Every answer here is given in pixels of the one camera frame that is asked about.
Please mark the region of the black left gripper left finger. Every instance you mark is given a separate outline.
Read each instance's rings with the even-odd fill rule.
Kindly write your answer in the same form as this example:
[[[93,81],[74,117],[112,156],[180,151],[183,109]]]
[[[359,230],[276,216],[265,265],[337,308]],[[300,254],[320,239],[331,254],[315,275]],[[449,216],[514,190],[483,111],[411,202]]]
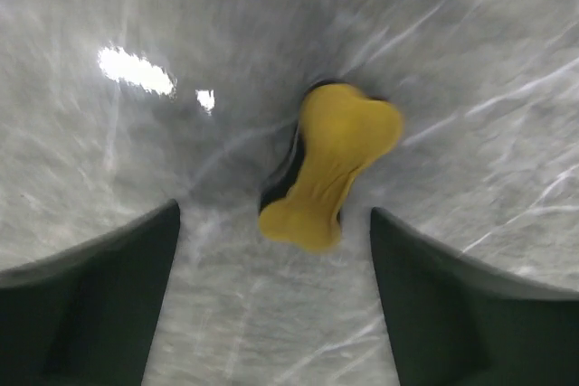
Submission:
[[[179,239],[171,200],[1,272],[3,385],[139,385]]]

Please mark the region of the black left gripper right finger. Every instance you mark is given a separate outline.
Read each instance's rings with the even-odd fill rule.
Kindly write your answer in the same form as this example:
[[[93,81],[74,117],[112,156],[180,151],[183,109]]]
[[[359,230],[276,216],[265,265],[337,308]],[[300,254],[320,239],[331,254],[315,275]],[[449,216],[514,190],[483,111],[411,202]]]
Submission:
[[[575,385],[578,295],[462,255],[392,214],[370,247],[402,385]]]

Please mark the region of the yellow black whiteboard eraser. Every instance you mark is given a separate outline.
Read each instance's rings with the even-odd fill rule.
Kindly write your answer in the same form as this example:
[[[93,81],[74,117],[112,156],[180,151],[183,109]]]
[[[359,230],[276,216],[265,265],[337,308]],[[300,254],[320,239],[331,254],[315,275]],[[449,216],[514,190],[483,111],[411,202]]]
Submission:
[[[355,179],[402,134],[403,115],[387,99],[344,81],[311,86],[289,152],[262,191],[261,234],[310,252],[332,249],[341,239],[341,209]]]

